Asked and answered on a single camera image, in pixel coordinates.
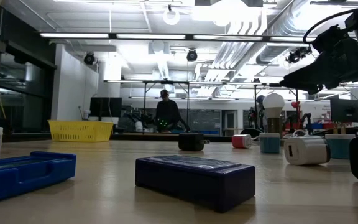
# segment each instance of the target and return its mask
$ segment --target light blue container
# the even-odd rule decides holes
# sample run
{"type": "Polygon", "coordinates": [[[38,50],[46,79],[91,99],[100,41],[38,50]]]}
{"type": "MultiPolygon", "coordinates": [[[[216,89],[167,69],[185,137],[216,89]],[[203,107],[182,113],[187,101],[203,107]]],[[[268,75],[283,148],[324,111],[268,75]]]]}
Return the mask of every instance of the light blue container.
{"type": "Polygon", "coordinates": [[[349,159],[349,143],[354,134],[326,134],[332,159],[349,159]]]}
{"type": "Polygon", "coordinates": [[[280,134],[260,133],[259,148],[263,153],[280,153],[280,134]]]}

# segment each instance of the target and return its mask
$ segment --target dark blue box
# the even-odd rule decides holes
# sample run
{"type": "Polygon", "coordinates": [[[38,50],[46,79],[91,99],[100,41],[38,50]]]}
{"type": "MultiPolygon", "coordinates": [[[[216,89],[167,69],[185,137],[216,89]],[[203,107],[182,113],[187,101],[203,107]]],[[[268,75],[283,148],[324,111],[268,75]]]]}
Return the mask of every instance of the dark blue box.
{"type": "Polygon", "coordinates": [[[76,156],[31,152],[0,160],[0,199],[57,184],[75,175],[76,156]]]}
{"type": "Polygon", "coordinates": [[[135,184],[226,212],[255,195],[255,167],[189,156],[136,160],[135,184]]]}

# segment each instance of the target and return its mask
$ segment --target lamp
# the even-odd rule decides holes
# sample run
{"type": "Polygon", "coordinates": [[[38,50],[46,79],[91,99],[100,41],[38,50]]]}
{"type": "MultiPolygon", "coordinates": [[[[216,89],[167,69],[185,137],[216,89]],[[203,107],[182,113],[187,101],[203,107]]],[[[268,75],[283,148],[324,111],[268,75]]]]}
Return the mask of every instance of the lamp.
{"type": "Polygon", "coordinates": [[[284,98],[277,93],[271,93],[265,97],[263,106],[267,116],[267,132],[279,133],[280,137],[282,137],[282,120],[280,116],[284,107],[284,98]]]}

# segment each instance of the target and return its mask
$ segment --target ceiling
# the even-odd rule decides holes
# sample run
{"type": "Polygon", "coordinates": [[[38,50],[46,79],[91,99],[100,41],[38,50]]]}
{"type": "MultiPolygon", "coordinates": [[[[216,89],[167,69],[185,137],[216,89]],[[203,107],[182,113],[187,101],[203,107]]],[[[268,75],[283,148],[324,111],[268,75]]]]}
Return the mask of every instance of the ceiling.
{"type": "MultiPolygon", "coordinates": [[[[9,0],[3,1],[8,11],[41,32],[113,32],[113,33],[175,33],[175,34],[227,34],[230,26],[217,26],[211,21],[196,21],[192,19],[194,0],[182,0],[180,20],[171,26],[163,20],[167,10],[166,5],[154,4],[100,4],[83,2],[56,2],[54,0],[9,0]]],[[[266,8],[267,22],[271,21],[290,0],[276,0],[275,7],[266,8]]],[[[316,11],[309,13],[313,17],[316,11]]],[[[313,32],[321,33],[333,24],[343,26],[344,18],[340,17],[325,23],[313,32]]],[[[114,45],[122,57],[123,75],[151,74],[158,70],[157,60],[149,55],[150,41],[135,40],[71,40],[63,42],[66,49],[77,55],[84,55],[86,46],[114,45]]],[[[171,47],[195,48],[198,61],[187,62],[186,52],[176,52],[167,57],[169,70],[194,71],[196,64],[205,60],[214,60],[221,49],[222,42],[185,42],[170,41],[171,47]]],[[[107,52],[96,52],[102,60],[107,52]]],[[[299,63],[289,65],[285,62],[285,54],[280,55],[272,66],[266,67],[265,77],[283,77],[314,61],[318,55],[313,52],[299,63]]]]}

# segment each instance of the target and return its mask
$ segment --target white globe bulb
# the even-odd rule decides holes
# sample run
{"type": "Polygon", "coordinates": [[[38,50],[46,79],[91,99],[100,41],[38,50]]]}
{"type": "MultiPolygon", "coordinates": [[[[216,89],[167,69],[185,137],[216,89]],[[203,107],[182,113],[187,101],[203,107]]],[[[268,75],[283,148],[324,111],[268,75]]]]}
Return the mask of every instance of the white globe bulb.
{"type": "Polygon", "coordinates": [[[263,104],[264,108],[282,109],[284,107],[284,98],[277,93],[271,93],[265,97],[263,104]]]}

